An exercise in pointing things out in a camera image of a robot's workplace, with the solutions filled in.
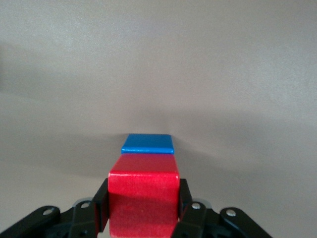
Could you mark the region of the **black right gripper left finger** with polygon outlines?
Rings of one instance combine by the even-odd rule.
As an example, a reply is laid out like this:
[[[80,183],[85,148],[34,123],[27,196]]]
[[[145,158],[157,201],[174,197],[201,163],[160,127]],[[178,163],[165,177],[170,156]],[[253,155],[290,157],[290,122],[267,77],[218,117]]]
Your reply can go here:
[[[7,229],[8,238],[96,238],[108,215],[108,179],[93,199],[78,202],[61,213],[55,206],[40,207]]]

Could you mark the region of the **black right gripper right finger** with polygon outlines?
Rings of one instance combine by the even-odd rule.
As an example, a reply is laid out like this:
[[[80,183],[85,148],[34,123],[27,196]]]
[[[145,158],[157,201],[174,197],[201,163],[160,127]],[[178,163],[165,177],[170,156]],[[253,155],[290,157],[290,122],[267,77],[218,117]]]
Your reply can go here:
[[[186,179],[180,180],[179,221],[172,238],[268,238],[270,234],[236,207],[216,213],[192,199]]]

